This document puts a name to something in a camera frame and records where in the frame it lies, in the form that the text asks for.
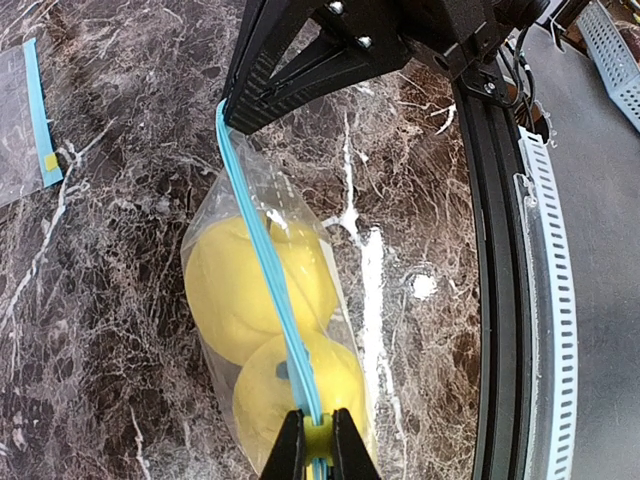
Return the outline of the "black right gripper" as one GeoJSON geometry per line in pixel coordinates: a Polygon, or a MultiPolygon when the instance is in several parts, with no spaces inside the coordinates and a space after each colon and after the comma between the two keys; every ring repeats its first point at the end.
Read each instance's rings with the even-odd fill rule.
{"type": "Polygon", "coordinates": [[[324,95],[399,70],[411,54],[452,81],[488,74],[509,34],[516,29],[524,36],[549,5],[268,1],[279,1],[278,19],[254,60],[233,117],[224,113],[226,124],[244,134],[324,95]]]}

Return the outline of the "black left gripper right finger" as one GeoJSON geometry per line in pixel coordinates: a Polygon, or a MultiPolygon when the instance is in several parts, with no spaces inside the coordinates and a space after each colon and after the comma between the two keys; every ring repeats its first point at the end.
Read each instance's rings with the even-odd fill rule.
{"type": "Polygon", "coordinates": [[[359,431],[345,408],[332,415],[330,478],[337,480],[380,480],[359,431]]]}

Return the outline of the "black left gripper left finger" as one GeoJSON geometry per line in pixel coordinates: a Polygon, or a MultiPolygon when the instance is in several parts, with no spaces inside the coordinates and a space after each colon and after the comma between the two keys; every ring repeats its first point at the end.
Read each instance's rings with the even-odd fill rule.
{"type": "Polygon", "coordinates": [[[260,480],[304,480],[306,478],[304,418],[301,410],[287,413],[260,474],[260,480]]]}

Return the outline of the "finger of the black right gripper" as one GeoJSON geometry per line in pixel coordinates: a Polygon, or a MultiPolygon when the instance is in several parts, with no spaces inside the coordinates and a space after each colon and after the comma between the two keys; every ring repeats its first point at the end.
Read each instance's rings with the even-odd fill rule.
{"type": "Polygon", "coordinates": [[[247,90],[247,78],[266,37],[279,16],[279,1],[247,1],[223,97],[225,117],[232,118],[242,95],[247,90]]]}

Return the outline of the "yellow toy mango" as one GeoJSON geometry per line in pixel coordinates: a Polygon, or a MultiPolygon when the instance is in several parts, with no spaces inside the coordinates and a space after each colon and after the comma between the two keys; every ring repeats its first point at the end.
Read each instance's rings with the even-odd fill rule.
{"type": "MultiPolygon", "coordinates": [[[[356,355],[322,333],[301,334],[308,353],[320,406],[327,414],[346,408],[368,452],[375,452],[364,376],[356,355]]],[[[259,347],[242,367],[233,391],[237,436],[257,472],[266,465],[288,412],[310,405],[303,389],[292,386],[283,335],[259,347]]]]}

